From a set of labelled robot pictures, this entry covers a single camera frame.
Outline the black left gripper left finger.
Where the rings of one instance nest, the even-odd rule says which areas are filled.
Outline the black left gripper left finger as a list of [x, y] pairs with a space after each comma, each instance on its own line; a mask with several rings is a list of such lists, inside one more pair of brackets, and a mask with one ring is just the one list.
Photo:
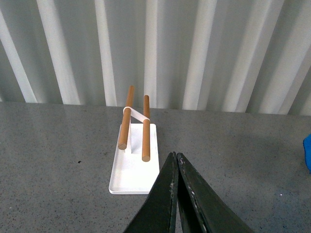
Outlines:
[[171, 152], [141, 209], [125, 229], [126, 233], [175, 232], [178, 164]]

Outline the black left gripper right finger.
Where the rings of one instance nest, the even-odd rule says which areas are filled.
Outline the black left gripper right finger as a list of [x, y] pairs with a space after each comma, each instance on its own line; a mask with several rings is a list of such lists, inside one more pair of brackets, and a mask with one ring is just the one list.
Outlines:
[[185, 233], [252, 233], [216, 194], [184, 154], [177, 154], [178, 205]]

